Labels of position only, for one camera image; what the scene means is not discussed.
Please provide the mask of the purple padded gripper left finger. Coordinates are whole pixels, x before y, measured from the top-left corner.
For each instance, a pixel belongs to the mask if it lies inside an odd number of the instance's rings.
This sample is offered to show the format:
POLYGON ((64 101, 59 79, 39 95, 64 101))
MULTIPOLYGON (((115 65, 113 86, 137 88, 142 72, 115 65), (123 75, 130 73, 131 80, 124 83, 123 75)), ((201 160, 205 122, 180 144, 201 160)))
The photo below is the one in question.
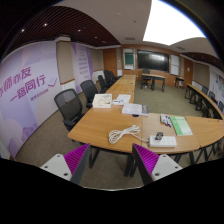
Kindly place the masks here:
POLYGON ((90 149, 90 145, 85 144, 65 155, 56 154, 41 169, 79 184, 90 157, 90 149))

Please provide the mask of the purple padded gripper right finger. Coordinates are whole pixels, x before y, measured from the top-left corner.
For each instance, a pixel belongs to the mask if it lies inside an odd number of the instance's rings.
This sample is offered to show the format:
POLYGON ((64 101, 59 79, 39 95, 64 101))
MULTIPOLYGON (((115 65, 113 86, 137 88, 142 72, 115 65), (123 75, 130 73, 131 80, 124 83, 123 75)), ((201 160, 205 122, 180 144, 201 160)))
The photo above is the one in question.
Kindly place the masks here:
POLYGON ((164 178, 182 169, 168 155, 157 155, 140 145, 132 145, 132 155, 139 169, 144 185, 164 178))

